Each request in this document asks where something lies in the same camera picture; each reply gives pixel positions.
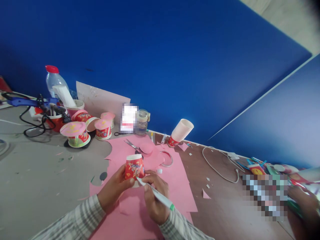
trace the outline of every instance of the plaid shirt sleeve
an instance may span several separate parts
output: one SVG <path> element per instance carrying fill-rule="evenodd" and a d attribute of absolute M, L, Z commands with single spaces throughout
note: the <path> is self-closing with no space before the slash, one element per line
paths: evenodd
<path fill-rule="evenodd" d="M 100 206 L 98 197 L 94 195 L 32 239 L 87 239 L 104 216 L 105 212 Z"/>
<path fill-rule="evenodd" d="M 193 226 L 178 210 L 170 212 L 168 220 L 159 226 L 165 239 L 170 240 L 193 240 L 214 238 L 205 235 Z"/>

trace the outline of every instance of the red bottle cap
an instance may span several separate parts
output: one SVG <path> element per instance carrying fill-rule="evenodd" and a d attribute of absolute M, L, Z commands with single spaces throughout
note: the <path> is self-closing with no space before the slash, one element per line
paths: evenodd
<path fill-rule="evenodd" d="M 46 70 L 51 73 L 59 73 L 59 69 L 52 65 L 46 65 Z"/>

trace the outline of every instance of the charger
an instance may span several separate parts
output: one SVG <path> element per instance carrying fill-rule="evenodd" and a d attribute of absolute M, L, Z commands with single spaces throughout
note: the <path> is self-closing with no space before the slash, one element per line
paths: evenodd
<path fill-rule="evenodd" d="M 240 158 L 238 157 L 237 154 L 235 153 L 228 153 L 228 157 L 231 159 L 231 160 L 239 160 Z"/>

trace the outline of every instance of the black cable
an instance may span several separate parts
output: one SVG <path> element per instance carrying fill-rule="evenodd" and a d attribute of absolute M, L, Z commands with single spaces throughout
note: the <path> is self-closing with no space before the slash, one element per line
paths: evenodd
<path fill-rule="evenodd" d="M 20 94 L 20 93 L 9 93 L 9 92 L 6 92 L 6 93 L 2 93 L 1 95 L 2 95 L 3 97 L 7 98 L 8 100 L 12 100 L 12 97 L 8 96 L 8 94 L 20 96 L 20 97 L 23 97 L 23 98 L 26 98 L 26 99 L 30 99 L 29 97 L 27 97 L 27 96 L 25 96 L 25 95 L 22 95 L 22 94 Z M 44 99 L 43 99 L 43 97 L 42 97 L 41 94 L 39 94 L 39 96 L 38 96 L 38 98 L 37 98 L 36 101 L 37 101 L 37 103 L 38 103 L 39 108 L 41 108 L 42 111 L 43 111 L 43 115 L 42 115 L 42 118 L 41 118 L 41 123 L 40 123 L 39 125 L 30 123 L 30 122 L 28 122 L 28 121 L 26 121 L 26 120 L 24 120 L 24 119 L 22 118 L 22 116 L 23 116 L 26 112 L 28 112 L 28 111 L 30 110 L 31 106 L 28 106 L 27 109 L 26 109 L 23 113 L 21 113 L 20 116 L 19 116 L 19 118 L 20 118 L 21 121 L 23 121 L 23 122 L 25 122 L 25 123 L 28 123 L 28 124 L 30 124 L 30 125 L 32 125 L 32 126 L 34 126 L 34 127 L 32 127 L 32 128 L 26 129 L 26 130 L 23 132 L 23 134 L 24 134 L 26 137 L 29 137 L 29 138 L 38 137 L 38 136 L 44 134 L 46 130 L 52 130 L 52 129 L 54 129 L 54 128 L 56 127 L 56 124 L 50 119 L 50 117 L 49 117 L 49 116 L 47 115 L 47 113 L 46 113 L 46 108 L 43 106 L 43 105 L 44 105 Z M 47 119 L 53 124 L 53 127 L 52 127 L 52 128 L 46 128 L 46 127 L 45 127 L 44 124 L 45 124 L 45 122 L 46 122 Z M 35 128 L 43 129 L 43 132 L 41 132 L 40 134 L 35 135 L 35 136 L 28 136 L 27 131 L 30 130 L 30 129 L 35 129 Z"/>

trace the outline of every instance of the left hand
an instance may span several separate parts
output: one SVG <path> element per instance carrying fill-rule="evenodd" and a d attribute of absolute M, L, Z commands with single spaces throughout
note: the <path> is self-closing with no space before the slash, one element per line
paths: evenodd
<path fill-rule="evenodd" d="M 126 165 L 124 164 L 113 174 L 103 189 L 98 193 L 98 200 L 106 214 L 112 212 L 121 194 L 134 185 L 133 178 L 124 179 L 125 169 Z"/>

